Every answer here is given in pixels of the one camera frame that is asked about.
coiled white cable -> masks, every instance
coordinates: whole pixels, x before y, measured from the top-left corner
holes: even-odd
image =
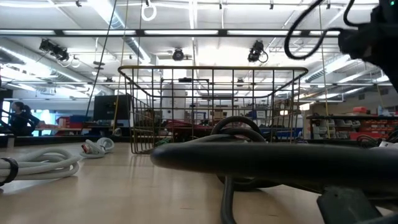
[[[18,172],[14,180],[47,180],[76,174],[79,170],[77,162],[80,158],[73,156],[64,149],[49,147],[28,153],[14,160],[18,163]],[[9,176],[10,168],[9,162],[0,160],[0,182],[5,181]]]
[[[94,159],[102,158],[105,154],[113,152],[114,143],[109,138],[100,138],[96,143],[87,139],[81,147],[83,148],[83,152],[80,153],[81,156]]]

white ring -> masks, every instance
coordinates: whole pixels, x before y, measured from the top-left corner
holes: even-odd
[[[148,9],[148,8],[152,8],[154,10],[150,17],[145,16],[145,9]],[[155,19],[156,14],[157,14],[156,6],[154,6],[153,4],[151,4],[150,6],[142,7],[141,17],[143,20],[151,21],[151,20]]]

woman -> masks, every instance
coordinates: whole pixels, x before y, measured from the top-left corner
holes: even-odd
[[[14,102],[11,109],[14,111],[10,117],[11,131],[18,136],[30,136],[40,120],[32,115],[30,107],[23,102]],[[30,124],[31,127],[28,127],[28,120],[34,125]]]

black clip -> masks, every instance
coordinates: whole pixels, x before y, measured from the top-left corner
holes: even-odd
[[[77,7],[81,7],[80,0],[77,0],[75,3]]]
[[[3,186],[4,184],[8,184],[11,181],[13,181],[17,177],[19,170],[18,162],[15,159],[13,158],[1,158],[1,159],[10,163],[10,174],[8,174],[8,176],[3,182],[0,182],[0,187]]]

metal wire basket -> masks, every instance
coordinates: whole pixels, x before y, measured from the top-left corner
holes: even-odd
[[[291,142],[302,132],[300,78],[306,68],[122,66],[118,71],[125,81],[121,92],[131,99],[133,154],[207,136],[229,116],[250,118],[270,142]],[[281,77],[289,81],[278,82]]]

